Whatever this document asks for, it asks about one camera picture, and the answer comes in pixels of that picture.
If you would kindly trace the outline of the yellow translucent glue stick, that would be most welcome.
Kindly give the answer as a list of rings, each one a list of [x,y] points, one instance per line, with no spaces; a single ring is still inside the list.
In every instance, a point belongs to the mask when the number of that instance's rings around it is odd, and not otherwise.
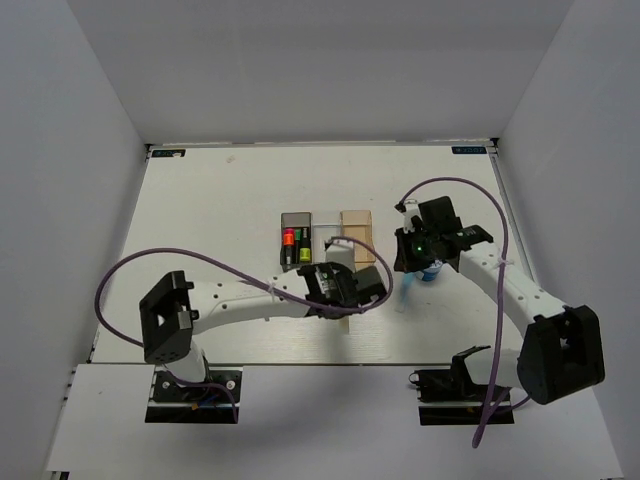
[[[350,333],[350,317],[346,316],[339,320],[339,325],[343,334]]]

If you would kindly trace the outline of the yellow cap black highlighter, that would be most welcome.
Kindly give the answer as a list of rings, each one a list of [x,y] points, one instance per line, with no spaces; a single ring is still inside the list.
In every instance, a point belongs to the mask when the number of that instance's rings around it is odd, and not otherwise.
[[[311,235],[308,227],[300,230],[298,261],[300,263],[310,263],[312,260]]]

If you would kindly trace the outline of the orange cap black highlighter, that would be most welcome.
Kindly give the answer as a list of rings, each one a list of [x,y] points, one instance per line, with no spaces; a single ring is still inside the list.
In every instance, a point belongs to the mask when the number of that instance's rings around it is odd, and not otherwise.
[[[294,237],[282,237],[283,258],[285,265],[294,263]]]

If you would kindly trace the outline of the green cap black highlighter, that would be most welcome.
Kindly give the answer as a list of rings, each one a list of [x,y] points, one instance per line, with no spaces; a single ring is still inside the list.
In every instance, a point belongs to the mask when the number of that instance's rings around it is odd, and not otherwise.
[[[294,254],[296,258],[299,257],[299,252],[300,252],[301,232],[302,232],[301,228],[294,229]]]

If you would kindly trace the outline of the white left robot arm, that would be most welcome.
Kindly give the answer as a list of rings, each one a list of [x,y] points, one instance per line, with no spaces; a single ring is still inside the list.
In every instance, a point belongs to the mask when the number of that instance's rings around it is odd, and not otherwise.
[[[271,277],[264,290],[247,280],[192,282],[183,271],[169,272],[139,302],[144,360],[167,367],[180,391],[199,399],[212,377],[196,335],[260,318],[340,319],[386,295],[374,266],[352,271],[335,262],[306,265]]]

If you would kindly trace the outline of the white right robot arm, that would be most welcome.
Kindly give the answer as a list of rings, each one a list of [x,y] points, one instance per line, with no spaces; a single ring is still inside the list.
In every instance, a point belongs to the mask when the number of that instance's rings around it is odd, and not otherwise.
[[[493,237],[478,225],[463,226],[449,197],[396,208],[404,225],[395,232],[395,270],[450,265],[501,305],[522,337],[518,350],[474,346],[455,354],[448,370],[421,372],[426,401],[481,401],[495,383],[546,405],[604,381],[600,323],[591,308],[569,306],[502,261]]]

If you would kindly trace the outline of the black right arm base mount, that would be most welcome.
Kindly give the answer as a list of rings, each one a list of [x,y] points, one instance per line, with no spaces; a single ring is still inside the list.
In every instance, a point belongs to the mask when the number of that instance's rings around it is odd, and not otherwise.
[[[474,346],[455,354],[450,366],[423,368],[412,372],[409,383],[418,394],[419,422],[422,426],[476,426],[482,416],[493,348]],[[489,418],[491,425],[514,422],[510,390],[519,388],[517,374],[519,352],[504,349],[500,353],[496,386]]]

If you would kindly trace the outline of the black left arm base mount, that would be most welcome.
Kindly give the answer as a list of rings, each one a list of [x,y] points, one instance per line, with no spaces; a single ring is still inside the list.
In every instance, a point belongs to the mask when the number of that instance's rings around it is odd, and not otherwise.
[[[236,414],[240,413],[243,368],[209,367],[209,382],[222,385],[233,397]],[[236,418],[228,395],[214,387],[179,385],[164,369],[156,369],[145,413],[149,424],[232,425]]]

